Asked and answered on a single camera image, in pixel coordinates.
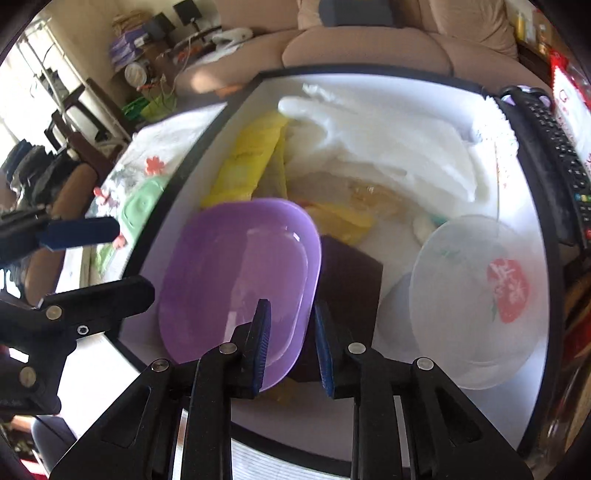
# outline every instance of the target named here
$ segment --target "yellow plastic bag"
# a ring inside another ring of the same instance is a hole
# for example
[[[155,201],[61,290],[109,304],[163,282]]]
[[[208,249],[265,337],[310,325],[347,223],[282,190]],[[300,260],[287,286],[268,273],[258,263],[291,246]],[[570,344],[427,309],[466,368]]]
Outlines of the yellow plastic bag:
[[[371,213],[385,220],[402,217],[408,201],[392,190],[360,180],[349,182],[350,205],[362,212]]]
[[[266,113],[240,132],[231,155],[224,161],[217,180],[209,195],[202,201],[203,208],[225,202],[249,201],[263,178],[271,158],[272,179],[281,178],[282,186],[276,190],[287,197],[285,187],[285,167],[283,148],[285,144],[284,127],[288,119],[278,112]]]
[[[375,224],[372,215],[333,203],[303,204],[321,235],[336,238],[346,245],[356,245]]]

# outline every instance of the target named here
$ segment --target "bottle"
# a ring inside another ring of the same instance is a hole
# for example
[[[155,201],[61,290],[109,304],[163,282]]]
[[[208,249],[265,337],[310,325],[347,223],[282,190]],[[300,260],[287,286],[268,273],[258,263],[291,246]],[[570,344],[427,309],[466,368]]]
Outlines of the bottle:
[[[522,12],[517,15],[517,22],[515,22],[515,38],[525,42],[525,17]]]
[[[525,22],[525,42],[529,45],[535,45],[535,38],[536,38],[536,31],[535,25],[533,22],[526,21]]]
[[[538,51],[547,57],[550,54],[550,48],[548,46],[548,35],[546,33],[546,26],[540,24],[538,26]]]

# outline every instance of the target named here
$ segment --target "frosted plastic bowl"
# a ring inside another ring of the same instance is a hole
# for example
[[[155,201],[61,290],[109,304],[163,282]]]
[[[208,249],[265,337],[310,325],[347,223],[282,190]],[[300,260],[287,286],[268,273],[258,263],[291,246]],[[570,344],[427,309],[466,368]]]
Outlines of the frosted plastic bowl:
[[[483,216],[447,222],[423,246],[410,285],[413,334],[459,387],[499,385],[534,351],[545,318],[533,261],[523,238]]]
[[[178,363],[201,358],[271,302],[262,389],[294,366],[320,274],[320,237],[309,215],[278,199],[224,203],[192,218],[160,295],[160,335]]]

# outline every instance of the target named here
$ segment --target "mint green lid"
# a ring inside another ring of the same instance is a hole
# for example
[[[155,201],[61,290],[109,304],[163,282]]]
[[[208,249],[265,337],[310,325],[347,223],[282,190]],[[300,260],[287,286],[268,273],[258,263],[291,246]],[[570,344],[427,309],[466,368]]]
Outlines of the mint green lid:
[[[126,240],[130,244],[134,244],[139,238],[168,181],[169,177],[152,177],[125,201],[119,220],[127,230]]]

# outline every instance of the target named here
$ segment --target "beige sofa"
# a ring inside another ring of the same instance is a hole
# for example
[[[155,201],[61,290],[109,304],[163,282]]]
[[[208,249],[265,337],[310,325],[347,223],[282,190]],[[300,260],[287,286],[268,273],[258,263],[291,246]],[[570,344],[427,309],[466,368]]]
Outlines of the beige sofa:
[[[243,84],[264,70],[343,63],[425,70],[471,80],[493,93],[507,85],[549,91],[517,61],[503,0],[391,0],[397,2],[407,27],[300,30],[298,3],[307,1],[215,0],[224,30],[249,27],[256,36],[229,56],[182,72],[178,94]]]

